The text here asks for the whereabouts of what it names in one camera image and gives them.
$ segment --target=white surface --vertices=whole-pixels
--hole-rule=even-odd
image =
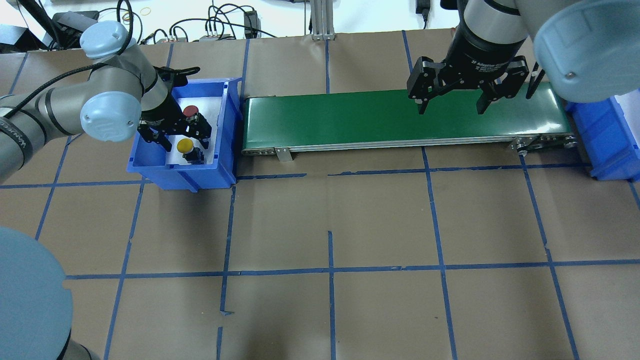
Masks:
[[[58,12],[101,10],[114,7],[116,0],[111,1],[82,1],[82,0],[42,0],[50,17]],[[214,0],[216,6],[227,1]],[[290,3],[288,0],[242,0],[231,2],[238,5],[252,5],[258,11],[262,29],[278,37],[301,36],[308,33],[307,27],[310,16],[310,6],[307,4],[307,17],[304,15],[304,3]],[[440,2],[432,0],[429,14],[429,29],[453,28],[458,24],[458,12],[443,10]],[[131,0],[132,9],[140,14],[146,6],[151,13],[141,16],[143,21],[143,38],[162,28],[168,31],[174,22],[190,17],[207,17],[209,0]],[[336,33],[365,33],[378,31],[396,31],[422,29],[422,16],[415,13],[415,0],[334,0],[333,24]],[[24,11],[29,27],[36,36],[44,31]],[[231,22],[244,24],[243,14],[236,10],[228,14]],[[115,11],[102,13],[100,19],[115,19]],[[0,0],[0,22],[17,26],[24,26],[24,21],[18,11],[12,8],[6,0]],[[191,21],[181,24],[188,32],[189,40],[195,40],[205,35],[204,21]],[[235,28],[238,38],[244,37],[241,28]],[[138,21],[134,23],[134,36],[140,31]]]
[[[220,114],[220,107],[222,104],[222,97],[214,96],[214,97],[183,97],[178,99],[178,105],[180,105],[180,109],[184,109],[189,105],[195,105],[200,113],[207,119],[209,125],[211,125],[211,138],[209,139],[209,148],[203,149],[202,145],[198,140],[193,140],[193,146],[198,147],[204,152],[204,163],[212,164],[213,163],[213,154],[216,150],[216,135],[218,134],[218,114]],[[176,149],[176,145],[182,139],[187,138],[182,135],[171,135],[167,136],[169,141],[172,144],[171,152],[166,153],[166,164],[176,164],[176,165],[189,165],[189,163],[182,157],[182,153],[180,153]]]
[[[625,95],[616,95],[616,101],[620,104],[629,129],[640,144],[640,90],[632,91]]]

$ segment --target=tan floor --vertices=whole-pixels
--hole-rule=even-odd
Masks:
[[[407,35],[412,54],[433,40]],[[403,53],[402,34],[385,38]],[[267,65],[249,58],[261,72],[284,56],[267,41],[255,42]],[[301,58],[323,56],[291,41]],[[228,46],[176,45],[173,65],[189,65],[178,49],[242,64]],[[164,65],[169,47],[145,52]],[[22,72],[54,75],[80,55],[30,54]],[[337,61],[332,81],[360,60]],[[399,61],[406,70],[394,55],[387,78]],[[309,92],[323,92],[323,71]],[[343,80],[337,90],[363,90]],[[266,84],[248,70],[248,94]],[[60,260],[72,336],[105,358],[640,359],[640,186],[592,180],[577,151],[529,155],[527,171],[496,168],[520,164],[504,144],[429,147],[429,172],[419,147],[241,158],[232,189],[192,194],[128,174],[129,147],[55,140],[0,186],[0,225]],[[273,174],[299,175],[254,178]]]

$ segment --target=white background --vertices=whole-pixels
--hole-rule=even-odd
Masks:
[[[415,14],[416,0],[334,0],[333,24],[336,33],[368,33],[378,31],[396,31],[422,29],[424,21],[421,15]],[[50,17],[57,12],[68,10],[101,10],[114,7],[116,0],[110,1],[82,1],[82,0],[42,0]],[[214,0],[216,6],[225,4],[225,0]],[[305,18],[304,3],[290,3],[288,0],[239,0],[237,5],[252,5],[258,11],[262,29],[278,37],[300,36],[308,33],[308,19],[310,5],[307,4]],[[452,28],[458,24],[458,12],[443,10],[439,0],[432,0],[431,13],[427,28]],[[168,31],[174,22],[190,17],[207,17],[207,8],[211,5],[208,0],[131,0],[132,9],[140,14],[144,7],[149,7],[151,13],[141,16],[143,21],[143,38],[157,28]],[[36,36],[41,37],[44,31],[22,10],[27,23]],[[244,24],[240,11],[230,13],[229,19],[236,24]],[[115,12],[102,13],[101,20],[115,20]],[[24,26],[19,12],[0,0],[0,22],[16,26]],[[134,23],[134,36],[138,36],[140,25]],[[188,32],[189,40],[195,40],[205,35],[204,21],[193,21],[181,24]],[[241,28],[236,28],[238,38],[244,37]]]

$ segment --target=metal post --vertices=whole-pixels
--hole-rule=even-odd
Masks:
[[[311,0],[311,22],[314,40],[333,40],[333,0]]]

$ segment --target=blue container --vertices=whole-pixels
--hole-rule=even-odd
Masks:
[[[640,101],[640,92],[629,93]],[[640,181],[640,150],[615,97],[567,106],[591,159],[591,176],[598,180]]]
[[[229,188],[236,183],[234,171],[234,139],[241,120],[239,78],[189,80],[186,86],[174,88],[176,100],[183,97],[221,97],[218,130],[213,163],[205,165],[167,165],[166,151],[147,143],[136,134],[129,156],[128,172],[138,172],[164,190]]]

